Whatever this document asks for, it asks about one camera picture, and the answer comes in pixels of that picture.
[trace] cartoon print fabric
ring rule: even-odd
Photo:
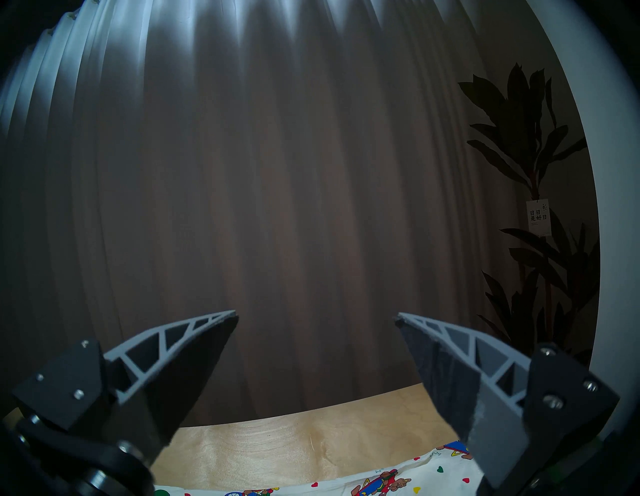
[[[476,494],[482,476],[467,448],[460,441],[455,441],[394,467],[333,481],[287,488],[235,488],[229,491],[156,486],[156,496],[391,496],[391,493],[394,496],[471,496]]]

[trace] white curtain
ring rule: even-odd
[[[479,328],[481,271],[517,278],[513,186],[465,143],[469,40],[431,0],[63,16],[0,93],[3,392],[85,336],[226,309],[190,424],[417,382],[393,315]]]

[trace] hanging tag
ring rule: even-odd
[[[527,219],[529,219],[530,232],[536,236],[551,236],[549,200],[532,200],[527,202]]]

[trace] potted plant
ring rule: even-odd
[[[471,124],[471,127],[488,138],[493,146],[483,141],[467,143],[480,151],[492,166],[509,179],[525,186],[532,200],[540,199],[540,183],[548,167],[586,148],[584,138],[558,152],[568,133],[566,125],[557,125],[552,106],[551,78],[545,82],[544,70],[525,77],[522,66],[516,64],[507,82],[507,97],[489,80],[475,76],[471,83],[459,83],[464,94],[481,108],[492,124]],[[540,121],[542,104],[547,110],[554,128],[543,139]],[[519,168],[512,167],[508,161]],[[501,284],[489,274],[484,274],[490,292],[485,293],[495,310],[500,325],[479,316],[499,337],[526,355],[531,355],[538,341],[552,341],[568,352],[567,337],[571,332],[576,313],[595,296],[600,287],[599,238],[590,250],[586,249],[586,228],[582,224],[578,240],[572,235],[573,247],[566,230],[557,215],[550,211],[551,234],[557,248],[544,237],[519,228],[501,231],[513,236],[530,248],[510,248],[511,257],[520,266],[522,290],[511,297],[511,303]],[[560,267],[561,273],[550,263]],[[534,304],[538,292],[538,279],[545,281],[545,307],[534,320]],[[551,287],[564,293],[570,306],[565,311],[558,302],[552,311]],[[591,350],[574,354],[583,363],[589,362]]]

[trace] wall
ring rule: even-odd
[[[591,370],[622,396],[606,435],[625,425],[640,399],[640,99],[613,50],[573,2],[529,4],[563,65],[593,162],[602,279]]]

